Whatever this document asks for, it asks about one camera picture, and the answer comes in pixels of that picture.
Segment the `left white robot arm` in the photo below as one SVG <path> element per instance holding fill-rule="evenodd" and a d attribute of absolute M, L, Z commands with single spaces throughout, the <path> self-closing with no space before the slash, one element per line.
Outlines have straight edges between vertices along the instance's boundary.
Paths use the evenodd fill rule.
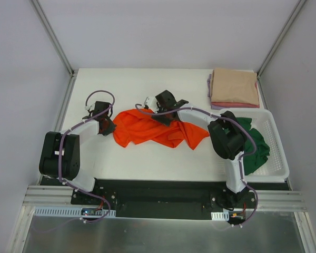
<path fill-rule="evenodd" d="M 89 205 L 97 204 L 101 193 L 95 189 L 96 179 L 81 168 L 81 145 L 98 134 L 108 136 L 113 133 L 116 125 L 111 120 L 112 114 L 110 103 L 97 101 L 94 108 L 88 110 L 83 123 L 68 134 L 51 131 L 45 135 L 39 172 L 83 190 L 82 198 Z"/>

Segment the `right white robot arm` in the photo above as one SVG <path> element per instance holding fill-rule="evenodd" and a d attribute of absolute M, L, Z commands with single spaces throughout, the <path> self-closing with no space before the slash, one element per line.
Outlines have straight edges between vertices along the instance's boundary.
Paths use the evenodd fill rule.
<path fill-rule="evenodd" d="M 233 112 L 215 115 L 186 100 L 177 101 L 168 90 L 146 98 L 144 107 L 153 111 L 152 119 L 166 126 L 179 121 L 207 130 L 215 153 L 225 162 L 226 189 L 215 202 L 230 211 L 244 204 L 249 190 L 244 178 L 243 157 L 245 144 L 251 136 L 239 125 Z"/>

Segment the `orange t shirt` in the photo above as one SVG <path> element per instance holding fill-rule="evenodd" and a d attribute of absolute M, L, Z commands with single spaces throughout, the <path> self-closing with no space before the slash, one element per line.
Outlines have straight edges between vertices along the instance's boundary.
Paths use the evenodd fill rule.
<path fill-rule="evenodd" d="M 194 150 L 203 139 L 209 137 L 207 130 L 191 123 L 173 121 L 170 126 L 153 120 L 144 110 L 137 109 L 120 112 L 113 120 L 116 129 L 113 132 L 114 140 L 122 147 L 129 143 L 141 144 L 154 141 L 169 148 L 176 148 L 185 141 L 189 148 Z"/>

